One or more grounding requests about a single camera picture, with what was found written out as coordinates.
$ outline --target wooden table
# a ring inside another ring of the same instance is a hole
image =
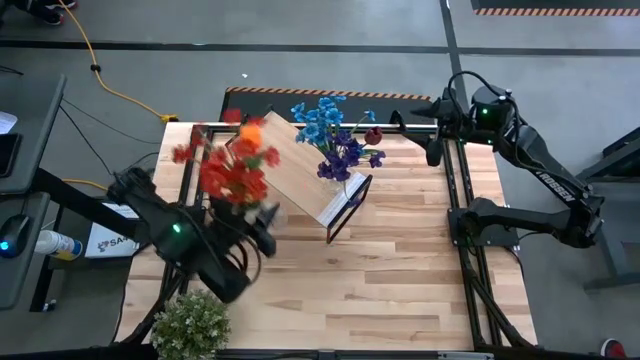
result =
[[[192,125],[167,124],[154,182],[169,202],[178,199],[184,170],[171,161],[171,149],[188,143]],[[276,256],[230,306],[229,348],[472,349],[458,254],[446,222],[444,169],[428,167],[424,151],[399,135],[385,136],[377,148],[387,153],[384,166],[358,168],[373,174],[373,183],[333,244],[325,244],[324,229],[313,219],[283,203],[288,226],[275,234]],[[475,195],[502,203],[491,149],[466,150]],[[457,165],[455,150],[453,158]],[[536,343],[518,263],[501,248],[486,253],[497,303]],[[133,260],[117,339],[130,334],[157,299],[163,267],[150,248]],[[204,288],[199,281],[191,286]],[[480,313],[488,339],[483,307]]]

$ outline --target hazard stripe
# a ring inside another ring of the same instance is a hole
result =
[[[482,8],[475,9],[480,16],[638,16],[640,9],[547,9],[547,8]]]
[[[364,98],[385,98],[385,99],[411,99],[411,100],[429,100],[426,95],[414,94],[395,94],[395,93],[379,93],[366,91],[344,91],[344,90],[311,90],[311,89],[283,89],[283,88],[261,88],[249,86],[231,86],[225,89],[225,92],[247,92],[247,93],[268,93],[268,94],[300,94],[300,95],[336,95],[336,96],[355,96]]]

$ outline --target potted plant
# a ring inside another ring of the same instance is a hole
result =
[[[203,290],[178,295],[156,314],[151,344],[164,360],[209,360],[229,341],[227,306]]]

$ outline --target gray floor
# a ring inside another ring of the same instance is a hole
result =
[[[450,0],[459,46],[511,48],[628,48],[640,46],[640,18],[475,17],[466,0]],[[438,0],[85,0],[77,10],[93,40],[219,44],[446,46]],[[70,21],[46,28],[12,11],[0,37],[79,40]],[[98,51],[114,88],[183,120],[217,117],[227,86],[334,88],[439,95],[451,75],[448,54]],[[462,67],[514,89],[522,115],[549,150],[577,172],[602,147],[640,124],[636,117],[640,57],[463,56]],[[82,50],[0,48],[0,64],[28,75],[63,72],[66,98],[134,136],[159,140],[163,126],[149,113],[102,91]],[[466,81],[468,90],[477,87]],[[157,146],[132,142],[68,109],[111,169],[126,167]],[[44,166],[60,177],[109,184],[110,176],[63,115],[56,121]],[[530,174],[499,160],[513,207],[554,211],[559,202]],[[599,187],[608,198],[606,226],[638,222],[633,186]],[[99,191],[86,188],[91,194]],[[597,351],[616,337],[640,355],[640,287],[585,293],[585,281],[606,275],[598,248],[575,250],[546,236],[523,241],[522,258],[540,344]],[[127,269],[57,279],[59,309],[0,313],[0,353],[104,345],[118,318]],[[30,274],[26,290],[34,284]]]

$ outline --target flower bouquet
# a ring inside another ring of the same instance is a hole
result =
[[[173,148],[173,161],[200,163],[201,190],[210,197],[233,204],[235,212],[256,209],[267,196],[264,172],[260,167],[263,164],[275,167],[280,162],[277,149],[272,146],[262,149],[262,121],[262,118],[250,118],[227,146],[215,146],[204,131],[196,129],[190,145]],[[209,157],[201,162],[194,158],[199,146],[209,152]]]
[[[297,122],[306,123],[306,126],[296,135],[296,142],[306,142],[320,151],[325,160],[318,164],[317,175],[320,178],[335,180],[342,183],[351,177],[349,168],[360,165],[361,161],[367,161],[371,168],[382,166],[381,159],[386,157],[384,151],[367,148],[368,145],[377,145],[382,140],[380,127],[373,127],[365,133],[364,143],[358,142],[354,133],[364,120],[375,121],[375,113],[365,111],[364,116],[351,130],[341,129],[340,124],[344,114],[338,109],[338,103],[345,101],[345,96],[332,95],[323,97],[318,101],[318,107],[305,112],[305,103],[300,103],[291,109]]]

